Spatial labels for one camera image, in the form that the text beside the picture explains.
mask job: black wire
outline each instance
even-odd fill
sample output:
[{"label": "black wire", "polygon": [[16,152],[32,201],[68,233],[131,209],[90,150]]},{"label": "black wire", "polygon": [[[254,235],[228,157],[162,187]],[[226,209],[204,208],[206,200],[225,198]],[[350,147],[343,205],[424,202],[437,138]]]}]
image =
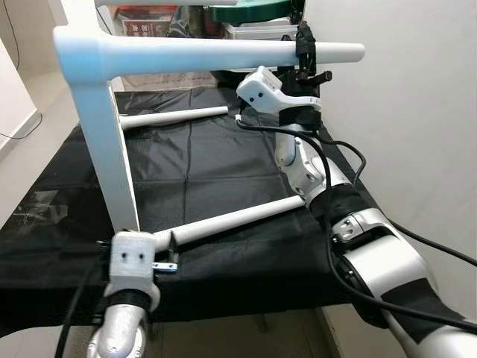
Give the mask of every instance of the black wire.
[{"label": "black wire", "polygon": [[81,279],[79,286],[76,288],[75,295],[69,305],[69,310],[66,313],[65,321],[63,322],[63,328],[61,329],[60,338],[58,339],[57,350],[54,353],[54,358],[63,358],[63,354],[66,347],[66,341],[68,340],[69,329],[72,326],[72,317],[75,313],[76,306],[80,300],[81,295],[83,294],[84,288],[91,280],[92,275],[95,273],[100,260],[95,260],[92,262],[91,266],[86,270],[84,276]]},{"label": "black wire", "polygon": [[98,8],[96,8],[96,12],[98,13],[99,17],[101,17],[101,21],[104,23],[104,26],[106,27],[107,32],[109,32],[110,35],[112,35],[113,33],[111,32],[110,28],[108,28],[106,22],[104,21],[104,17],[101,15],[101,13],[99,12]]},{"label": "black wire", "polygon": [[432,248],[436,248],[442,252],[445,252],[446,254],[449,254],[453,257],[457,257],[460,260],[465,261],[466,263],[469,263],[470,265],[473,265],[477,267],[477,260],[474,260],[472,257],[468,257],[467,255],[464,255],[456,250],[453,250],[451,248],[447,248],[446,246],[443,246],[441,244],[437,244],[436,242],[433,242],[431,240],[425,239],[422,236],[417,235],[416,233],[413,233],[406,229],[405,227],[402,227],[401,225],[397,224],[396,222],[393,222],[391,219],[389,219],[389,222],[399,231],[404,233],[405,235],[411,237],[412,239],[423,243],[424,245],[431,246]]},{"label": "black wire", "polygon": [[345,148],[348,148],[349,150],[351,150],[354,154],[356,154],[356,156],[361,161],[361,164],[359,165],[359,168],[356,171],[355,176],[353,177],[352,185],[356,186],[356,183],[358,183],[359,176],[361,175],[361,173],[364,170],[364,167],[366,166],[366,157],[357,148],[353,147],[348,142],[344,142],[342,140],[327,140],[327,139],[321,138],[317,131],[314,132],[314,135],[316,139],[320,141],[320,143],[323,143],[326,145],[342,145]]},{"label": "black wire", "polygon": [[29,136],[30,134],[32,134],[34,132],[34,130],[37,129],[42,124],[42,122],[43,122],[43,114],[40,113],[40,120],[38,121],[37,125],[35,125],[28,133],[26,133],[26,135],[24,135],[24,136],[8,136],[7,134],[0,133],[0,136],[5,136],[5,137],[10,138],[10,139],[24,139],[27,136]]},{"label": "black wire", "polygon": [[[274,132],[274,133],[283,133],[283,134],[288,134],[291,136],[295,136],[297,138],[300,138],[301,140],[307,142],[310,144],[311,147],[313,147],[314,150],[318,153],[320,156],[321,161],[323,162],[323,167],[325,170],[325,178],[330,178],[331,177],[331,171],[329,169],[329,164],[328,160],[323,153],[323,150],[320,148],[320,146],[309,136],[302,134],[301,132],[296,132],[296,131],[291,131],[289,129],[284,129],[284,128],[277,128],[277,127],[265,127],[265,126],[258,126],[258,125],[246,125],[243,123],[240,119],[236,119],[237,125],[241,129],[245,129],[247,131],[263,131],[263,132]],[[399,313],[402,315],[407,315],[413,318],[418,318],[418,319],[423,319],[426,321],[431,321],[439,324],[444,324],[452,327],[457,327],[462,330],[465,330],[469,333],[477,334],[477,324],[473,324],[467,321],[457,321],[455,319],[450,319],[446,317],[442,317],[439,315],[435,315],[432,313],[425,313],[422,311],[416,311],[407,307],[401,307],[396,304],[390,304],[388,302],[384,302],[381,300],[378,300],[374,297],[365,295],[364,293],[358,291],[354,287],[351,287],[345,280],[341,278],[339,273],[336,271],[335,264],[333,262],[332,258],[332,249],[331,249],[331,240],[332,240],[332,235],[331,235],[331,224],[330,224],[330,219],[329,219],[329,193],[331,190],[331,183],[330,180],[326,179],[326,190],[322,193],[322,195],[325,195],[326,199],[326,205],[324,207],[324,224],[325,224],[325,234],[326,234],[326,258],[330,267],[330,270],[335,277],[335,279],[340,283],[341,286],[343,286],[344,289],[346,289],[351,295],[353,295],[355,298],[360,299],[361,301],[365,301],[369,304],[372,304],[374,306],[377,306],[383,310],[387,310],[390,312],[394,313]]]},{"label": "black wire", "polygon": [[18,48],[18,41],[16,40],[15,30],[13,29],[12,19],[10,18],[10,14],[8,13],[8,9],[7,9],[7,5],[5,4],[5,1],[6,0],[3,0],[3,7],[5,8],[5,13],[7,14],[8,22],[10,23],[10,27],[12,28],[13,39],[15,40],[16,57],[18,58],[15,68],[18,70],[18,68],[20,67],[20,51]]}]

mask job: tiled floor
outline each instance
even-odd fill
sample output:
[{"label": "tiled floor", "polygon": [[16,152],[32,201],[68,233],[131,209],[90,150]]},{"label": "tiled floor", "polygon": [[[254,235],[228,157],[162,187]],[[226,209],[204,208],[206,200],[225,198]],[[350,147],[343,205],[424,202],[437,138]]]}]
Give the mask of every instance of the tiled floor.
[{"label": "tiled floor", "polygon": [[[68,90],[43,112],[43,123],[0,162],[0,227],[78,123]],[[315,311],[266,315],[260,332],[253,316],[161,324],[148,343],[147,358],[331,357]],[[65,357],[84,357],[90,327],[74,327]],[[0,339],[1,358],[52,358],[59,327],[19,331]]]}]

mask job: black tablecloth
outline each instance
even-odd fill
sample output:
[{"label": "black tablecloth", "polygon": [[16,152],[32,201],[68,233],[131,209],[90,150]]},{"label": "black tablecloth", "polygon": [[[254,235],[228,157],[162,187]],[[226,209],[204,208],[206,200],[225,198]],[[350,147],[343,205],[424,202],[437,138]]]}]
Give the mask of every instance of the black tablecloth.
[{"label": "black tablecloth", "polygon": [[[274,163],[274,135],[242,131],[231,89],[116,93],[120,113],[227,105],[229,115],[128,131],[139,222],[155,232],[294,193]],[[277,125],[248,108],[243,119]],[[348,176],[336,147],[327,154]],[[0,334],[61,324],[75,287],[113,230],[80,128],[75,128],[0,230]],[[329,274],[324,235],[306,209],[182,247],[177,274],[161,275],[153,320],[268,313],[348,302]],[[97,274],[75,324],[89,324],[103,292]]]}]

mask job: horizontal white pipe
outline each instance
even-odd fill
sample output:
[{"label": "horizontal white pipe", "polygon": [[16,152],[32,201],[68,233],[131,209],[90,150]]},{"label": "horizontal white pipe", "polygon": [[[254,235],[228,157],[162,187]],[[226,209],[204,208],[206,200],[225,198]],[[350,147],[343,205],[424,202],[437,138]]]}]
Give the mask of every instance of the horizontal white pipe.
[{"label": "horizontal white pipe", "polygon": [[237,5],[237,0],[95,0],[95,3],[96,7],[101,5]]},{"label": "horizontal white pipe", "polygon": [[[294,41],[116,37],[57,26],[54,40],[65,79],[93,84],[121,75],[248,69],[298,64]],[[357,62],[360,43],[316,43],[317,63]]]},{"label": "horizontal white pipe", "polygon": [[129,128],[141,127],[143,125],[170,125],[190,119],[219,116],[221,114],[227,114],[228,112],[229,108],[223,106],[201,108],[198,110],[177,110],[175,112],[142,114],[138,116],[120,116],[119,121],[121,122],[122,130],[125,131]]},{"label": "horizontal white pipe", "polygon": [[249,207],[247,209],[235,211],[214,218],[192,222],[183,226],[174,227],[154,233],[156,238],[156,252],[167,250],[171,240],[171,233],[178,245],[183,245],[194,240],[208,237],[215,233],[221,233],[234,227],[250,224],[258,220],[284,213],[289,210],[297,209],[304,205],[300,196],[292,196],[282,200],[272,201],[271,203]]}]

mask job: black cable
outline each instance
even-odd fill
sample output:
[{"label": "black cable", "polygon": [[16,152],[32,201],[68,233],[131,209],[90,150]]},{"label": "black cable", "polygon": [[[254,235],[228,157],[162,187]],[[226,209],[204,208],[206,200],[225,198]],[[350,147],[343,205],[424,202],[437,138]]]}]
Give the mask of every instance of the black cable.
[{"label": "black cable", "polygon": [[364,167],[366,166],[366,157],[357,148],[353,147],[348,142],[344,142],[342,140],[327,140],[327,139],[321,138],[317,131],[314,132],[314,135],[320,143],[323,143],[326,145],[342,145],[345,148],[348,148],[349,150],[351,150],[354,154],[356,154],[356,156],[361,161],[361,164],[359,165],[359,168],[356,171],[355,176],[353,177],[352,185],[356,186],[356,183],[358,183],[359,176],[361,175],[361,173],[364,170]]},{"label": "black cable", "polygon": [[58,339],[57,350],[54,353],[54,358],[63,358],[63,354],[66,347],[66,341],[68,340],[69,329],[72,326],[72,317],[75,313],[76,306],[80,300],[81,295],[83,294],[84,288],[91,280],[92,275],[95,273],[96,268],[98,267],[100,260],[95,260],[91,266],[86,270],[84,276],[81,278],[79,286],[76,288],[75,295],[69,305],[69,310],[66,313],[65,321],[63,322],[63,328],[61,329],[60,338]]},{"label": "black cable", "polygon": [[469,263],[470,265],[473,265],[477,267],[477,260],[474,260],[472,257],[468,257],[467,255],[464,255],[456,250],[453,250],[451,248],[447,248],[446,246],[443,246],[441,244],[437,244],[436,242],[433,242],[431,240],[425,239],[422,236],[417,235],[416,233],[413,233],[406,229],[405,227],[402,227],[401,225],[397,224],[396,222],[393,222],[391,219],[389,219],[389,222],[399,231],[404,233],[405,235],[411,237],[412,239],[423,243],[424,245],[431,246],[432,248],[436,248],[442,252],[445,252],[446,254],[449,254],[453,257],[457,257],[460,260],[465,261],[466,263]]},{"label": "black cable", "polygon": [[106,22],[104,21],[104,17],[101,15],[101,13],[99,12],[98,8],[96,8],[96,12],[98,13],[99,17],[101,17],[101,21],[104,23],[104,26],[106,27],[107,32],[109,32],[110,35],[112,35],[113,33],[111,32],[110,28],[108,28]]},{"label": "black cable", "polygon": [[[330,178],[331,177],[331,171],[329,169],[329,164],[328,160],[326,159],[325,154],[323,153],[323,150],[321,147],[309,136],[302,134],[301,132],[296,132],[296,131],[291,131],[289,129],[284,129],[284,128],[278,128],[278,127],[265,127],[265,126],[258,126],[258,125],[246,125],[241,121],[241,119],[236,119],[236,124],[241,128],[245,129],[246,131],[263,131],[263,132],[274,132],[274,133],[283,133],[283,134],[288,134],[291,136],[295,136],[297,138],[300,138],[301,140],[307,142],[310,144],[311,147],[313,147],[314,150],[318,153],[320,156],[321,161],[323,162],[323,167],[325,171],[325,178]],[[329,219],[329,192],[331,190],[331,183],[330,180],[326,180],[326,190],[322,193],[322,195],[325,195],[326,199],[326,205],[323,209],[324,211],[324,224],[325,224],[325,234],[326,234],[326,258],[329,264],[329,268],[335,277],[335,279],[340,283],[341,286],[343,286],[344,289],[346,289],[351,295],[353,295],[355,298],[360,299],[361,301],[365,301],[369,304],[372,304],[374,306],[377,306],[383,310],[387,310],[389,312],[394,312],[394,313],[399,313],[402,315],[407,315],[413,318],[418,318],[418,319],[423,319],[426,321],[431,321],[434,323],[439,323],[439,324],[444,324],[452,327],[457,327],[462,330],[465,330],[469,333],[472,334],[477,334],[477,324],[473,324],[467,321],[457,321],[455,319],[450,319],[446,317],[442,317],[439,315],[434,315],[432,313],[425,313],[422,311],[416,311],[412,310],[410,308],[406,307],[401,307],[396,304],[390,304],[388,302],[384,302],[381,300],[378,300],[374,297],[365,295],[364,293],[358,291],[354,287],[351,287],[345,280],[341,278],[339,273],[336,271],[335,264],[333,262],[332,258],[332,249],[331,249],[331,240],[332,240],[332,235],[331,235],[331,221]]]},{"label": "black cable", "polygon": [[12,19],[10,18],[10,14],[8,13],[7,5],[5,4],[6,0],[3,0],[3,7],[5,8],[5,13],[7,14],[8,22],[10,23],[10,27],[12,28],[12,35],[13,39],[15,40],[15,46],[16,46],[16,57],[18,58],[18,61],[16,62],[15,68],[18,71],[18,68],[20,67],[20,51],[18,48],[18,41],[16,40],[16,35],[15,35],[15,30],[13,29],[13,24],[12,24]]},{"label": "black cable", "polygon": [[26,135],[24,135],[24,136],[8,136],[7,134],[0,133],[0,136],[5,136],[5,137],[10,138],[10,139],[24,139],[27,136],[29,136],[30,134],[32,134],[34,132],[34,130],[37,129],[42,124],[42,122],[43,122],[43,114],[40,113],[40,120],[38,121],[37,125],[35,125],[28,133],[26,133]]}]

